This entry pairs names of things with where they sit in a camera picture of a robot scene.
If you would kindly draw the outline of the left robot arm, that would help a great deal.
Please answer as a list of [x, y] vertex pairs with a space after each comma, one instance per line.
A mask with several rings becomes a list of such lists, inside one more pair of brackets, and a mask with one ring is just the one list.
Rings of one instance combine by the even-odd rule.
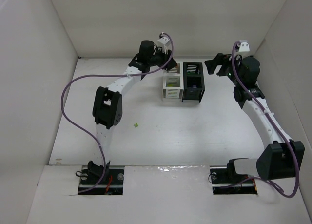
[[92, 115], [96, 123], [96, 139], [104, 155], [105, 162], [99, 169], [99, 176], [106, 179], [109, 174], [110, 146], [115, 126], [122, 118], [122, 99], [125, 94], [141, 81], [150, 68], [170, 70], [177, 66], [173, 59], [172, 45], [168, 37], [157, 40], [158, 44], [150, 40], [143, 40], [139, 52], [132, 58], [124, 74], [107, 87], [96, 90]]

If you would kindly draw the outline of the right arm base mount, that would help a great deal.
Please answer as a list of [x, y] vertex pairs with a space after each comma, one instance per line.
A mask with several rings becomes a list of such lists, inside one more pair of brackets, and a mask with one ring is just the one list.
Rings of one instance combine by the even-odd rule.
[[254, 180], [239, 183], [248, 178], [247, 174], [237, 174], [234, 162], [231, 159], [227, 165], [210, 166], [209, 182], [212, 184], [214, 195], [257, 195], [257, 187]]

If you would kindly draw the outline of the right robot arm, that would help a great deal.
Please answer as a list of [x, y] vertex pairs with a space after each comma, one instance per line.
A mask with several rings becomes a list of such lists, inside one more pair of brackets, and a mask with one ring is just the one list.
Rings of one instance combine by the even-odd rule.
[[217, 75], [228, 77], [235, 85], [234, 98], [252, 121], [264, 146], [257, 159], [235, 159], [236, 173], [259, 176], [264, 180], [295, 177], [305, 147], [302, 142], [292, 140], [268, 108], [265, 96], [256, 84], [260, 73], [259, 61], [251, 56], [243, 58], [237, 55], [235, 66], [232, 66], [232, 56], [219, 53], [212, 60], [205, 61], [205, 65], [210, 75], [220, 66]]

